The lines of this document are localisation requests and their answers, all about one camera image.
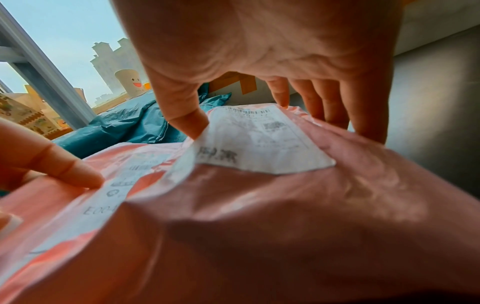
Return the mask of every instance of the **sky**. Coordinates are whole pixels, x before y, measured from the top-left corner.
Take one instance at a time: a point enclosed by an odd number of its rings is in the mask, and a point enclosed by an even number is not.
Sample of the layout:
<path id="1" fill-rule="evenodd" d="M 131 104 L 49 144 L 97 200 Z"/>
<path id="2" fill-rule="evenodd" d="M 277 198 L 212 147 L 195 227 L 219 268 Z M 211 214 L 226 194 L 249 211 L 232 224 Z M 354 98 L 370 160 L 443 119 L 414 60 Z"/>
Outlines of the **sky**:
<path id="1" fill-rule="evenodd" d="M 109 0 L 1 0 L 3 6 L 76 88 L 83 88 L 90 105 L 111 94 L 90 60 L 95 42 L 126 37 Z M 15 93 L 27 84 L 9 64 L 0 63 L 0 79 Z"/>

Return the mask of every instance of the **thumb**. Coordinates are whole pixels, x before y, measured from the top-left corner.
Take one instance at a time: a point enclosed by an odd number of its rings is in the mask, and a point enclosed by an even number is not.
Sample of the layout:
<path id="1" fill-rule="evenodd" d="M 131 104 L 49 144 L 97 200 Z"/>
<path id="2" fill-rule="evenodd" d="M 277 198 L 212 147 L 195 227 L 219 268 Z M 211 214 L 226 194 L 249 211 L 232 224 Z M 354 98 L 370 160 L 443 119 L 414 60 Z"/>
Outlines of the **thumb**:
<path id="1" fill-rule="evenodd" d="M 156 102 L 169 124 L 196 139 L 209 124 L 207 115 L 200 109 L 197 90 L 192 84 L 168 78 L 145 67 L 155 93 Z"/>

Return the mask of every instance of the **shipping package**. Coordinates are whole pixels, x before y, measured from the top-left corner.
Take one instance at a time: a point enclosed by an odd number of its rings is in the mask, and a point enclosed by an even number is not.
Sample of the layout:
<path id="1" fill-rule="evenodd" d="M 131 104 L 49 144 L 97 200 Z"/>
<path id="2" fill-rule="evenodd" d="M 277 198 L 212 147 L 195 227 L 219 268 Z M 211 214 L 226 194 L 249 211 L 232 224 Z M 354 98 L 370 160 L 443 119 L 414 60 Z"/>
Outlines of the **shipping package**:
<path id="1" fill-rule="evenodd" d="M 480 293 L 480 205 L 384 146 L 272 104 L 194 142 L 119 144 L 84 191 L 0 200 L 0 303 L 310 303 Z"/>

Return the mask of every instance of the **pink plastic mailer bag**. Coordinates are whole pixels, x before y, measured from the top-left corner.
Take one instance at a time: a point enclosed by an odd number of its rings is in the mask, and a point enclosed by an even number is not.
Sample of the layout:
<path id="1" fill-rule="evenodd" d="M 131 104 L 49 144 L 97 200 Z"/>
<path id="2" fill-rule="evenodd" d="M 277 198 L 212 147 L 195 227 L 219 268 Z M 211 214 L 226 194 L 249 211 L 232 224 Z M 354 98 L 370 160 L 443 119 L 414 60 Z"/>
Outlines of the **pink plastic mailer bag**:
<path id="1" fill-rule="evenodd" d="M 384 146 L 272 104 L 194 142 L 118 144 L 85 191 L 0 200 L 0 303 L 310 303 L 480 293 L 480 204 Z"/>

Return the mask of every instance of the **cartoon cup figure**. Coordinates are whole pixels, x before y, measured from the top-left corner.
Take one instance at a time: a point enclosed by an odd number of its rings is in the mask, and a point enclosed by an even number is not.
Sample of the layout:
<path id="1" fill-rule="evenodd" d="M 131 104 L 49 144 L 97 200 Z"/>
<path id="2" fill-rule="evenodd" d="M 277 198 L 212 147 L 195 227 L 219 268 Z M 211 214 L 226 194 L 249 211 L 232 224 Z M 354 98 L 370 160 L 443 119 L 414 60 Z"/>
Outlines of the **cartoon cup figure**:
<path id="1" fill-rule="evenodd" d="M 135 70 L 127 69 L 117 71 L 115 77 L 120 81 L 127 94 L 132 98 L 140 96 L 146 92 L 140 81 L 140 75 Z"/>

